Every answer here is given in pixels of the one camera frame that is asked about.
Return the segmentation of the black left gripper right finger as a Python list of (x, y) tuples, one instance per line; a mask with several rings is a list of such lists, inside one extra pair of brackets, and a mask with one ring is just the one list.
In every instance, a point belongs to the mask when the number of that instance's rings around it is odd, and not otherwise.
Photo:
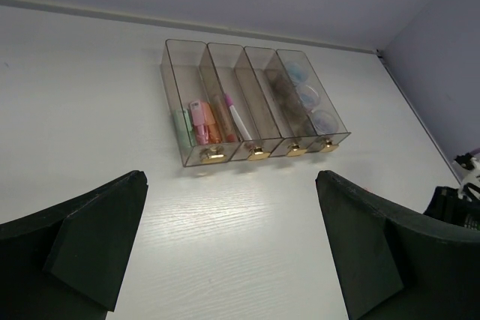
[(331, 171), (319, 206), (350, 319), (477, 319), (479, 230), (428, 217)]

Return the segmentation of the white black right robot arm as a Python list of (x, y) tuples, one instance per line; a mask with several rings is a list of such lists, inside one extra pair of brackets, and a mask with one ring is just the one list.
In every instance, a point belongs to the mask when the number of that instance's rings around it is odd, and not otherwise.
[(437, 187), (424, 215), (461, 226), (479, 230), (479, 187), (472, 183), (459, 189)]

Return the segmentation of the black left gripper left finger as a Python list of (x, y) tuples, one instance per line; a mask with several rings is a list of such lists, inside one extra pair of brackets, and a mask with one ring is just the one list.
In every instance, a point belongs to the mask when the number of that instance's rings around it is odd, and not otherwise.
[(105, 319), (116, 308), (148, 192), (135, 170), (1, 225), (2, 319)]

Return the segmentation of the pink highlighter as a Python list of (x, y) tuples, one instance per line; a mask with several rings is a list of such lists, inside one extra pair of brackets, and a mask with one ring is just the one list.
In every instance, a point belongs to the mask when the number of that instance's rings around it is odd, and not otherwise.
[(207, 145), (209, 143), (209, 134), (202, 102), (200, 100), (191, 102), (189, 110), (197, 143), (199, 145)]

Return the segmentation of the orange highlighter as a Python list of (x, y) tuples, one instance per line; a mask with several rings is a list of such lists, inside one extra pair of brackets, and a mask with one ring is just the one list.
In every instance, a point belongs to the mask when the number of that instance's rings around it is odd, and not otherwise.
[(221, 133), (218, 129), (217, 122), (212, 112), (212, 108), (209, 103), (202, 102), (202, 109), (205, 115), (205, 125), (208, 131), (209, 142), (211, 144), (222, 143)]

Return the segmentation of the white pen pink cap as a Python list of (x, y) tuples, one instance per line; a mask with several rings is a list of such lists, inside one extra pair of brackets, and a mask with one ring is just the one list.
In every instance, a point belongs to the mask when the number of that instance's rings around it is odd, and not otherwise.
[(236, 125), (238, 131), (241, 134), (241, 137), (245, 141), (251, 141), (252, 137), (251, 137), (248, 129), (246, 128), (245, 123), (243, 122), (240, 114), (238, 113), (238, 111), (237, 111), (237, 109), (236, 109), (236, 107), (235, 107), (235, 105), (232, 101), (232, 98), (228, 94), (225, 94), (224, 97), (225, 97), (226, 104), (227, 104), (227, 106), (228, 106), (228, 108), (231, 112), (232, 118), (235, 122), (235, 125)]

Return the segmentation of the green highlighter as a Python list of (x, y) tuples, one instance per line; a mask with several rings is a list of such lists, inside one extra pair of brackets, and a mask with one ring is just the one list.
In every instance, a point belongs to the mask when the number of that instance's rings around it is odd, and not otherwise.
[(189, 111), (187, 109), (177, 109), (172, 116), (180, 145), (184, 148), (195, 146), (196, 137)]

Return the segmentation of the blue clip tub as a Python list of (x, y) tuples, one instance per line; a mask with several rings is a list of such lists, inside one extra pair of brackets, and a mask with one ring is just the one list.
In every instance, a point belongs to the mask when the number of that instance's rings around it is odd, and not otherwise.
[(287, 61), (283, 65), (294, 86), (300, 86), (308, 81), (310, 72), (303, 64)]

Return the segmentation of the clear round clip tub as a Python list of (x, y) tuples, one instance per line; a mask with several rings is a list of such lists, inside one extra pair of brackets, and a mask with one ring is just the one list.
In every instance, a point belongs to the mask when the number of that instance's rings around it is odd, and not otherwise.
[(314, 88), (309, 85), (299, 85), (295, 89), (304, 108), (312, 110), (319, 106), (321, 97)]

